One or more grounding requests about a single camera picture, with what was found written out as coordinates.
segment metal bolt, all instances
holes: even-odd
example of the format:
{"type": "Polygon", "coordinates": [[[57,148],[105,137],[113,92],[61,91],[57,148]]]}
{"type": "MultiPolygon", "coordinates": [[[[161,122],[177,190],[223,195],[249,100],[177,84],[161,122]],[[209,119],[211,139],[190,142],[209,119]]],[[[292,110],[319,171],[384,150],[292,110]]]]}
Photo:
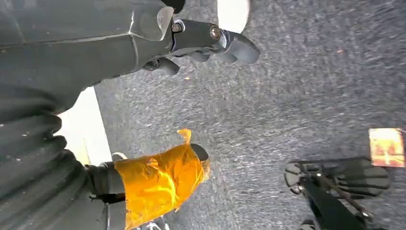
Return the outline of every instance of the metal bolt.
{"type": "Polygon", "coordinates": [[[216,26],[216,25],[213,25],[212,28],[210,28],[210,36],[214,40],[220,39],[220,36],[221,36],[220,28],[218,28],[218,26],[216,26]]]}
{"type": "Polygon", "coordinates": [[[304,190],[304,188],[301,185],[294,186],[291,189],[292,189],[292,192],[297,195],[300,194],[304,190]]]}
{"type": "Polygon", "coordinates": [[[182,26],[179,23],[172,24],[172,32],[182,31],[182,26]]]}
{"type": "Polygon", "coordinates": [[[363,211],[363,212],[361,212],[361,214],[362,214],[365,218],[367,218],[368,220],[372,220],[372,219],[373,219],[373,214],[370,213],[370,212],[363,211]]]}

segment orange label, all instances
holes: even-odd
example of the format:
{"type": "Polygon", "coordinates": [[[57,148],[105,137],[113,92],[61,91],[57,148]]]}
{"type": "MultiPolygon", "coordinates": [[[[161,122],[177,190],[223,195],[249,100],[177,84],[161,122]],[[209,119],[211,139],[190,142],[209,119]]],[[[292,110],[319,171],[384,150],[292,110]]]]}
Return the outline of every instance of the orange label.
{"type": "Polygon", "coordinates": [[[400,129],[371,128],[369,139],[373,165],[405,167],[403,138],[400,129]]]}

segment gray carpet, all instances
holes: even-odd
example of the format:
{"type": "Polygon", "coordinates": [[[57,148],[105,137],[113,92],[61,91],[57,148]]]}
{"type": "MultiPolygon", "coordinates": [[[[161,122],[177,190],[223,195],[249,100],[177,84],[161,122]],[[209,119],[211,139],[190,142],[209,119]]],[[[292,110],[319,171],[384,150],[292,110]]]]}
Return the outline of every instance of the gray carpet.
{"type": "MultiPolygon", "coordinates": [[[[181,16],[216,22],[215,0],[189,0],[181,16]]],[[[284,185],[287,162],[368,156],[369,128],[406,127],[405,21],[402,0],[255,0],[244,34],[262,50],[256,64],[179,58],[176,76],[96,88],[111,149],[156,153],[191,128],[213,176],[169,216],[172,229],[296,229],[308,208],[284,185]]],[[[392,188],[363,204],[403,230],[406,170],[390,173],[392,188]]]]}

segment yellow tape wrap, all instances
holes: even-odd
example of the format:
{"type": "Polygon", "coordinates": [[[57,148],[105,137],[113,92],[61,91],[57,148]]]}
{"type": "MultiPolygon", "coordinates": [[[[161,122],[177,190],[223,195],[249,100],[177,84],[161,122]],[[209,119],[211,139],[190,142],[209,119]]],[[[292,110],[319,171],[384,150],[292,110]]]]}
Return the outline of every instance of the yellow tape wrap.
{"type": "Polygon", "coordinates": [[[185,138],[185,144],[155,156],[114,163],[124,183],[126,230],[179,208],[206,179],[204,168],[190,146],[191,131],[178,132],[185,138]]]}

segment metal rod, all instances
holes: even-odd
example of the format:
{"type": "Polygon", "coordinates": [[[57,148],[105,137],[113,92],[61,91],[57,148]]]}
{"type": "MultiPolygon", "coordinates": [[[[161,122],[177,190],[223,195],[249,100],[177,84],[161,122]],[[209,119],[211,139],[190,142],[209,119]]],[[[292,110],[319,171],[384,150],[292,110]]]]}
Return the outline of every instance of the metal rod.
{"type": "Polygon", "coordinates": [[[372,217],[372,215],[364,207],[362,207],[360,204],[358,204],[358,202],[356,202],[355,200],[351,199],[351,196],[348,193],[342,191],[334,183],[332,183],[329,179],[327,179],[324,175],[322,175],[321,173],[317,173],[317,177],[319,178],[319,180],[321,182],[326,183],[328,186],[330,186],[332,189],[334,189],[340,196],[342,196],[355,209],[360,211],[363,216],[365,216],[367,218],[372,217]]]}

